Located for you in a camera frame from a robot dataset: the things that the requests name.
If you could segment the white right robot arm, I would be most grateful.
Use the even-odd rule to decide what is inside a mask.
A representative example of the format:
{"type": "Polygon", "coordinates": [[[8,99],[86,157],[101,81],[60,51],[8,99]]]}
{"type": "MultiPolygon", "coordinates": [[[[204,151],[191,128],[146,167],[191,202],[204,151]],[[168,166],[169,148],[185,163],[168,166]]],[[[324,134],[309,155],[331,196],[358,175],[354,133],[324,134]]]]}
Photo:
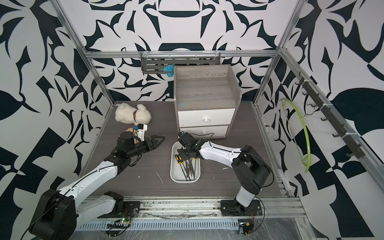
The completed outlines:
{"type": "Polygon", "coordinates": [[[200,158],[226,165],[233,169],[241,188],[235,202],[244,208],[250,206],[272,174],[270,166],[250,146],[230,148],[213,143],[209,139],[194,138],[195,134],[179,133],[178,150],[181,160],[200,158]]]}

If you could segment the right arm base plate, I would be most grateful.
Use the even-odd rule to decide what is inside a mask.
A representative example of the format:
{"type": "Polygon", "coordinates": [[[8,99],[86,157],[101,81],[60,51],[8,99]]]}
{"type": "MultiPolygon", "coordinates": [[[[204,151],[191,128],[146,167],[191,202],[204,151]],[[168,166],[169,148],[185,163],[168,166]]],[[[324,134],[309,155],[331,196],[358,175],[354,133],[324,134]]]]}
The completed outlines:
{"type": "Polygon", "coordinates": [[[261,216],[263,214],[263,207],[259,200],[253,200],[248,207],[244,207],[236,200],[221,200],[220,210],[225,217],[250,216],[251,212],[253,212],[255,216],[261,216]]]}

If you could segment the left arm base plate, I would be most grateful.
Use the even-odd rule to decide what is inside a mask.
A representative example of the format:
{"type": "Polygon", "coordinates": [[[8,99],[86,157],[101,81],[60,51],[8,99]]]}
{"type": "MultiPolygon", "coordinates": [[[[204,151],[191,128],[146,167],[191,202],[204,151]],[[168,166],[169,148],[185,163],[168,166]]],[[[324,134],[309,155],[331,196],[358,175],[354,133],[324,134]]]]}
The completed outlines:
{"type": "Polygon", "coordinates": [[[115,204],[112,212],[99,216],[99,219],[106,218],[134,218],[140,212],[140,201],[119,202],[115,204]]]}

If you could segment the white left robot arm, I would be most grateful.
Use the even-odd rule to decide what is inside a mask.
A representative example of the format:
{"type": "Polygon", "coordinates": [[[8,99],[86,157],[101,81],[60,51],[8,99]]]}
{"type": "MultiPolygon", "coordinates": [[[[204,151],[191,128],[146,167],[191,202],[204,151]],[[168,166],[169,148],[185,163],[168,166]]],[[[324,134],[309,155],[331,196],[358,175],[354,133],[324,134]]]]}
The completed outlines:
{"type": "Polygon", "coordinates": [[[84,200],[127,167],[134,166],[133,157],[139,160],[165,139],[152,135],[141,140],[132,132],[121,133],[117,146],[95,169],[68,186],[42,194],[27,231],[42,240],[67,240],[83,224],[103,215],[123,212],[124,198],[114,192],[107,192],[89,203],[84,200]]]}

